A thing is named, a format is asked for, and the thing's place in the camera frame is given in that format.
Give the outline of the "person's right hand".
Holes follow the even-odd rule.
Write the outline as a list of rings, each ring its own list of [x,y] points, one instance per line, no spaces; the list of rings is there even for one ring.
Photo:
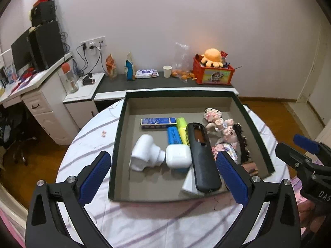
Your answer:
[[[330,214],[330,205],[317,204],[309,199],[297,203],[301,228],[309,229],[313,233],[322,226],[326,216]]]

